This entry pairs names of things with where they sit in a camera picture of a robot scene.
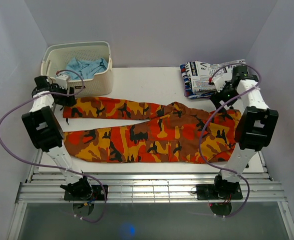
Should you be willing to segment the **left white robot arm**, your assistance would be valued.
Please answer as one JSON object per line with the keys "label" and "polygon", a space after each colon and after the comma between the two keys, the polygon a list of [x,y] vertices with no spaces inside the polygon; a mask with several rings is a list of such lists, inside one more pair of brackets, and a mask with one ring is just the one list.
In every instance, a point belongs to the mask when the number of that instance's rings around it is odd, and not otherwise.
{"label": "left white robot arm", "polygon": [[54,105],[71,107],[76,103],[74,88],[68,87],[69,79],[67,74],[58,76],[57,82],[50,82],[44,75],[36,77],[36,87],[32,91],[35,101],[31,110],[22,115],[22,121],[33,145],[47,153],[63,174],[66,184],[61,188],[76,199],[87,200],[93,188],[73,164],[64,145],[63,130],[53,112]]}

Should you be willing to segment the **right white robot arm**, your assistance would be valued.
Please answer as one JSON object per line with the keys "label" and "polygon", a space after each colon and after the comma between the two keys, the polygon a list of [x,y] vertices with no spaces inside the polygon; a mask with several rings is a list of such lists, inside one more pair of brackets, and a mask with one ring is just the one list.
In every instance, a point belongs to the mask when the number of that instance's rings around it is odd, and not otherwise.
{"label": "right white robot arm", "polygon": [[258,87],[260,78],[251,74],[246,64],[231,63],[218,68],[209,78],[216,92],[210,98],[217,110],[232,106],[241,99],[244,111],[234,134],[235,147],[223,169],[215,177],[213,194],[223,199],[240,191],[240,175],[251,158],[270,144],[278,120],[278,112],[263,100]]}

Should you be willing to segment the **orange camouflage trousers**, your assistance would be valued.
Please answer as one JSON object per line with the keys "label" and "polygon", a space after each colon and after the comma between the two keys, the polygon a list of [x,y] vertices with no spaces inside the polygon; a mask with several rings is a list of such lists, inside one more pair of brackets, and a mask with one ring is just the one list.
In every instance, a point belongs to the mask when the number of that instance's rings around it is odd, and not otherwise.
{"label": "orange camouflage trousers", "polygon": [[65,132],[68,153],[93,163],[217,163],[229,160],[241,113],[107,97],[83,97],[64,107],[70,119],[134,120],[135,124]]}

